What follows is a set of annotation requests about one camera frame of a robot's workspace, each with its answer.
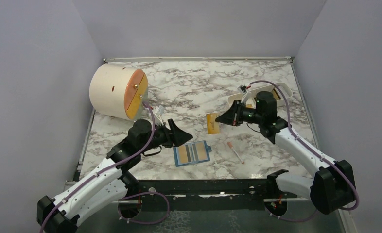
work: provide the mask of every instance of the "white cable connector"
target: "white cable connector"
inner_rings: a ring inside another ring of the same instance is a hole
[[[241,85],[237,88],[238,92],[243,95],[242,103],[246,103],[251,98],[251,91],[247,89],[247,85]]]
[[[156,120],[155,120],[156,125],[163,125],[164,124],[164,120],[162,119],[162,114],[164,114],[164,111],[165,111],[165,108],[162,105],[153,109],[153,113],[154,113],[154,116],[156,118]]]

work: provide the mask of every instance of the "gray wall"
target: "gray wall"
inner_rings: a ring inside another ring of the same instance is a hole
[[[71,178],[100,63],[71,0],[0,0],[0,232],[37,232]]]
[[[353,165],[358,230],[382,232],[382,0],[327,0],[295,68],[322,150]]]
[[[325,0],[73,0],[101,55],[294,56]]]

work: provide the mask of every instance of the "cylindrical container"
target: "cylindrical container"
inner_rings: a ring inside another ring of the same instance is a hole
[[[89,99],[99,113],[127,120],[141,116],[148,98],[148,79],[141,69],[103,64],[89,86]]]

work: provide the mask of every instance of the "yellow card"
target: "yellow card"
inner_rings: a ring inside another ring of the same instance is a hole
[[[218,113],[207,114],[207,131],[208,134],[220,133],[220,124],[215,122],[215,119],[218,117]]]
[[[276,100],[281,99],[280,96],[278,95],[278,93],[277,93],[277,91],[276,91],[275,89],[273,89],[273,90],[271,91],[271,93],[273,93],[273,97],[274,97]]]

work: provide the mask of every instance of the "marble tabletop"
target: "marble tabletop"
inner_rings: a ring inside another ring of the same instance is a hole
[[[220,125],[219,134],[208,134],[206,114],[223,113],[229,108],[226,100],[236,88],[254,80],[286,83],[293,92],[289,99],[292,126],[313,143],[313,135],[293,70],[288,61],[160,61],[115,62],[140,68],[149,80],[149,101],[163,105],[165,120],[172,118],[179,128],[193,135],[192,141],[206,140],[212,147],[209,162],[175,166],[173,149],[158,155],[142,157],[130,172],[137,179],[243,179],[265,178],[280,169],[307,176],[307,172],[289,153],[270,143],[260,133],[241,125]],[[286,107],[278,115],[287,118]],[[143,117],[150,119],[144,112]],[[94,115],[81,177],[87,175],[106,157],[110,149],[122,141],[133,122],[98,112]],[[245,164],[227,146],[230,141]]]

